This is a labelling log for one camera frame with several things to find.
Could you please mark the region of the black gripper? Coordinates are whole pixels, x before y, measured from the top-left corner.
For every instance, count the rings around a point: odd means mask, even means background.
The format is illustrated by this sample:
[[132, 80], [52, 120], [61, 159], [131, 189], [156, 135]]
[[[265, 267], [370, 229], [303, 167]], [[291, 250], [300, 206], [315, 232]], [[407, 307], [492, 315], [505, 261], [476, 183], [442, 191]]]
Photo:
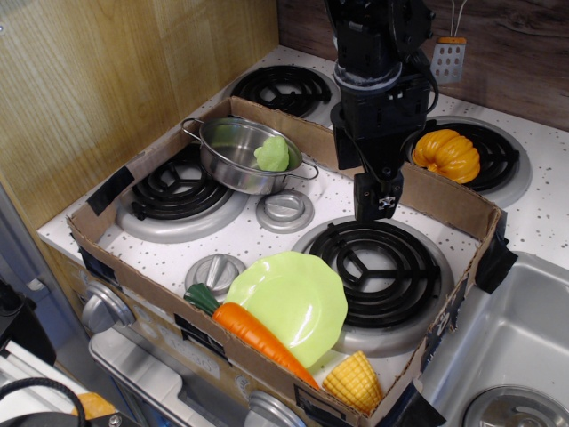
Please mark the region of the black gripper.
[[[362, 166], [368, 173], [354, 178], [355, 218], [391, 218], [403, 193], [402, 147], [423, 128], [429, 110], [430, 84], [425, 77], [405, 77], [386, 91], [341, 88], [341, 101], [331, 112], [338, 167]], [[376, 197], [375, 176], [381, 181]]]

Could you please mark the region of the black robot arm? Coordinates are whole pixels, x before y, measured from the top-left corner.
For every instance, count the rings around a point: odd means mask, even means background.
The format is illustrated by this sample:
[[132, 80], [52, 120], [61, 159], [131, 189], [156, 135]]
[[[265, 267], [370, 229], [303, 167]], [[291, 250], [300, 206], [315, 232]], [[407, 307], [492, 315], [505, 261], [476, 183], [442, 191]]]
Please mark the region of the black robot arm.
[[421, 49], [435, 14], [422, 1], [328, 1], [341, 99], [331, 111], [338, 167], [354, 178], [355, 217], [393, 216], [403, 193], [404, 145], [437, 105]]

